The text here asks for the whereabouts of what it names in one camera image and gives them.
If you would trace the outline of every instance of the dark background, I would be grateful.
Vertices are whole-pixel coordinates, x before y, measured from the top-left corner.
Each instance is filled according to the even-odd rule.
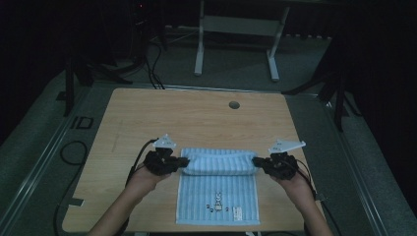
[[[165,23],[197,26],[198,2],[165,1]],[[284,33],[333,38],[320,64],[321,73],[332,70],[335,64],[345,66],[346,87],[354,94],[399,187],[416,212],[416,3],[288,2],[292,9]],[[65,56],[71,51],[69,45],[96,62],[114,63],[116,52],[123,51],[117,45],[123,44],[123,35],[131,31],[128,13],[132,9],[127,4],[134,2],[0,1],[0,144],[46,84],[62,72]],[[268,6],[254,12],[250,5],[230,8],[230,4],[235,3],[215,2],[208,11],[230,14],[230,9],[240,9],[236,16],[275,16]]]

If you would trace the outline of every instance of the human arm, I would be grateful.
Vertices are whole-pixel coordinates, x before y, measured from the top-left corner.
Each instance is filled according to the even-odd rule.
[[[156,176],[146,167],[138,169],[119,197],[91,229],[89,235],[114,235],[142,198],[154,190],[159,181],[168,176]]]
[[[301,212],[311,235],[333,235],[328,227],[328,223],[316,205],[309,184],[300,173],[297,172],[291,180],[280,180],[273,176],[270,176],[270,178],[282,186],[288,198]]]

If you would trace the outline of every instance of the towel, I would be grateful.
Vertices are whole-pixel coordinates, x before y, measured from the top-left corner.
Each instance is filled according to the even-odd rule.
[[[260,224],[251,150],[183,148],[190,163],[178,188],[177,224]]]

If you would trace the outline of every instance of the gray floor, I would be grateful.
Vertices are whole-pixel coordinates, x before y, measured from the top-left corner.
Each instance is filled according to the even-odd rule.
[[[328,41],[285,37],[276,55],[281,80],[269,79],[263,44],[250,48],[207,41],[203,74],[195,77],[196,43],[193,36],[169,44],[159,58],[155,72],[169,89],[240,89],[280,92],[308,81]],[[149,50],[149,60],[157,55]],[[124,75],[134,83],[130,88],[150,88],[145,70]],[[28,112],[11,137],[0,147],[0,234],[55,235],[60,229],[65,205],[75,185],[67,186],[78,166],[65,164],[59,150],[70,141],[80,140],[88,147],[93,142],[115,88],[121,85],[96,75],[92,88],[76,87],[77,105],[71,116],[62,116],[65,104],[55,100],[64,89],[64,74],[57,76]],[[316,94],[321,85],[302,94],[287,96],[288,105],[319,193],[343,235],[415,235],[417,220],[401,195],[383,155],[365,121],[347,109],[344,132],[335,130],[332,108],[319,102]],[[71,129],[75,117],[94,119],[91,129]],[[81,161],[83,150],[73,145],[64,151],[66,158]],[[55,223],[54,213],[61,199]],[[328,217],[330,226],[334,225]]]

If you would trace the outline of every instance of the table top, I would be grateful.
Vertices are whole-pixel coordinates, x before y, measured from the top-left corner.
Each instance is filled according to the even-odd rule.
[[[240,107],[230,108],[231,101]],[[175,156],[180,156],[181,148],[233,148],[250,149],[268,157],[268,148],[277,139],[299,141],[285,97],[278,93],[118,88],[110,98],[73,196],[84,203],[69,206],[64,230],[89,231],[123,190],[142,146],[165,134],[177,144]],[[146,149],[141,161],[151,149]],[[301,148],[289,154],[307,164]],[[177,225],[180,172],[160,182],[134,209],[127,231],[303,229],[301,214],[263,170],[256,174],[260,225]]]

